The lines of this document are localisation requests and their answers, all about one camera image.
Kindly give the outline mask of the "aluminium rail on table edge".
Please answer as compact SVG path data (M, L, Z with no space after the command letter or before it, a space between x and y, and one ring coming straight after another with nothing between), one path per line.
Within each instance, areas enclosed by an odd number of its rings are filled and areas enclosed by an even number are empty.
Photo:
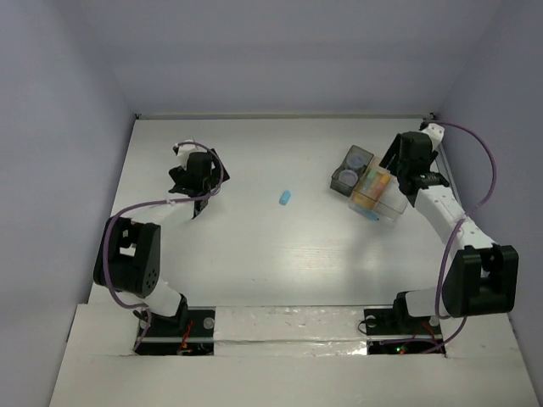
M452 194L456 201L458 203L462 203L457 188L456 183L452 174L451 167L449 165L449 161L445 154L445 148L444 148L444 141L445 137L442 137L441 142L439 143L439 146L436 148L436 151L438 152L438 157L435 159L436 166L439 170L439 172L447 179L447 181L450 183L450 187L452 190Z

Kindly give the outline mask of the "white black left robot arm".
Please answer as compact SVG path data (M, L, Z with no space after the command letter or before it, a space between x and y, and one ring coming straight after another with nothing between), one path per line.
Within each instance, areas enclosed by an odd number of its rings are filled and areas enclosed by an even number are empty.
M187 327L188 302L161 277L163 227L198 217L230 176L215 149L199 142L179 142L173 152L179 165L168 171L173 186L166 197L132 204L106 221L93 281L145 327L177 335Z

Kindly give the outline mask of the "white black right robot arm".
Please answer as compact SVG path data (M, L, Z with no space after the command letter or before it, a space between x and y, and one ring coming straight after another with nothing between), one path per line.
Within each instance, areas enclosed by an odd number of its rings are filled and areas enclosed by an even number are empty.
M431 169L444 134L436 124L399 133L380 162L445 245L433 308L421 308L423 291L406 292L406 303L390 312L392 326L399 332L412 331L426 315L449 319L505 314L515 304L517 250L485 234L472 218L475 210L464 209L445 176Z

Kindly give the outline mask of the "clear jar of paper clips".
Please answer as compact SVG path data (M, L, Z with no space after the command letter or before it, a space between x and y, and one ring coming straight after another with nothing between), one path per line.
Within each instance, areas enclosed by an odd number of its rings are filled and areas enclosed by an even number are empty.
M347 187L354 187L358 182L358 175L355 171L345 169L339 172L338 181Z

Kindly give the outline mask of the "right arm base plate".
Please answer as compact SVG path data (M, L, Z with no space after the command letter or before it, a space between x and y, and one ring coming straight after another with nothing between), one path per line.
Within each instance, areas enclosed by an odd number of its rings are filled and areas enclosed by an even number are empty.
M366 338L369 355L445 354L440 325L433 326L429 317L401 321L392 308L370 308L356 329Z

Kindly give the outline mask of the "green highlighter pen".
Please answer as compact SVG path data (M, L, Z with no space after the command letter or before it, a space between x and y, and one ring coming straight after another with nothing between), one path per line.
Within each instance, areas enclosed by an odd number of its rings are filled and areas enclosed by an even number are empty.
M361 192L366 193L373 183L374 178L378 176L378 172L375 169L369 170L361 186Z

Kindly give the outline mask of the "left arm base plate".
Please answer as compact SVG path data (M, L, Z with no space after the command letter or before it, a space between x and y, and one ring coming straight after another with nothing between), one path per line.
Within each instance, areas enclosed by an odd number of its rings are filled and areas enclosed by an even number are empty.
M214 354L214 308L188 308L179 326L153 315L152 324L135 353L145 356L211 356Z

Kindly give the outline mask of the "blue highlighter pen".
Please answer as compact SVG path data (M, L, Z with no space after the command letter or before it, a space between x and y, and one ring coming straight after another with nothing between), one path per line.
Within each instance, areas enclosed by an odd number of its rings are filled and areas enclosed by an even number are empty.
M362 215L369 220L379 221L379 215L370 209L361 207L356 203L350 203L349 208L355 211L358 215Z

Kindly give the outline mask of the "clear plastic bin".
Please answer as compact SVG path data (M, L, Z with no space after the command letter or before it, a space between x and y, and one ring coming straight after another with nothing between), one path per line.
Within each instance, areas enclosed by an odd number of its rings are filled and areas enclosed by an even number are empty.
M408 200L400 191L396 179L391 179L379 198L374 210L379 220L396 222L406 210Z

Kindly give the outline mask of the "blue highlighter cap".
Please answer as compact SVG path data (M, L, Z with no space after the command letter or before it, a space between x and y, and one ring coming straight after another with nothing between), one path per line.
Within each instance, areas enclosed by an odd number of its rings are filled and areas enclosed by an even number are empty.
M286 190L281 194L278 202L282 206L284 206L284 205L286 205L288 203L289 199L291 199L291 196L292 196L291 192L289 190Z

